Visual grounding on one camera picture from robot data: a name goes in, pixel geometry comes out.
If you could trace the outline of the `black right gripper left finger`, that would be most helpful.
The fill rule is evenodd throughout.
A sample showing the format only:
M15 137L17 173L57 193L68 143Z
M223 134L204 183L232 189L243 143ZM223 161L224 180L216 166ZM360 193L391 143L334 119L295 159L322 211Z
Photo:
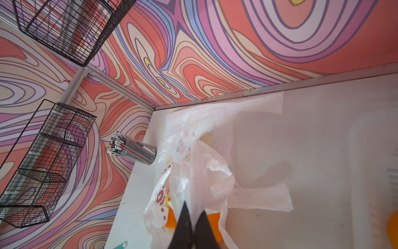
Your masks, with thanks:
M193 248L193 231L191 219L186 202L182 206L177 227L168 249L192 249Z

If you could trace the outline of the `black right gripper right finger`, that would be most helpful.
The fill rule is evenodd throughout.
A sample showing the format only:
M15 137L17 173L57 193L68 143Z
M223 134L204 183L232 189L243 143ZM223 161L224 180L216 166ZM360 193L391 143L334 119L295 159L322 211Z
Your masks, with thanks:
M205 211L201 213L193 235L195 249L220 249Z

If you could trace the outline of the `printed bag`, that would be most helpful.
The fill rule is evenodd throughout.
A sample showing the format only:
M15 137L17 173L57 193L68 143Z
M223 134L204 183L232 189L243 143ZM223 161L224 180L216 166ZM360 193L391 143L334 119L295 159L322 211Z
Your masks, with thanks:
M263 209L291 212L293 204L284 183L266 188L240 188L227 161L212 147L195 141L190 152L171 162L154 187L144 210L144 227L150 248L165 249L174 229L166 228L169 210L179 218L183 205L195 225L202 212L219 214L217 226L227 248L237 245L226 231L228 209Z

